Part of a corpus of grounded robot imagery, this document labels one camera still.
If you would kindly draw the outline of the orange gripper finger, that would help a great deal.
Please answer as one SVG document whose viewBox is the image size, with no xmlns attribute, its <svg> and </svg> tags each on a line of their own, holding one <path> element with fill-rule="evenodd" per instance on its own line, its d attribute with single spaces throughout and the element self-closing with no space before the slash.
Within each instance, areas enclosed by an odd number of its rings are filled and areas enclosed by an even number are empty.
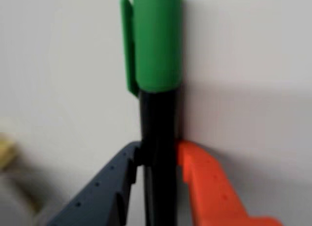
<svg viewBox="0 0 312 226">
<path fill-rule="evenodd" d="M 248 214 L 219 161 L 200 146 L 180 141 L 177 163 L 189 190 L 195 226 L 280 226 L 272 217 Z"/>
</svg>

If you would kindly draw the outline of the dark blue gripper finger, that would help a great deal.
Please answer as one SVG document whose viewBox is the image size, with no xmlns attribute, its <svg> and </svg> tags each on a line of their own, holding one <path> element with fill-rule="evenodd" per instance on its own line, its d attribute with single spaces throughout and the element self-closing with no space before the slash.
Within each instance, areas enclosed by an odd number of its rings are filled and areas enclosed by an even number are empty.
<svg viewBox="0 0 312 226">
<path fill-rule="evenodd" d="M 126 225 L 131 186 L 141 164 L 140 145 L 135 141 L 120 150 L 48 225 Z"/>
</svg>

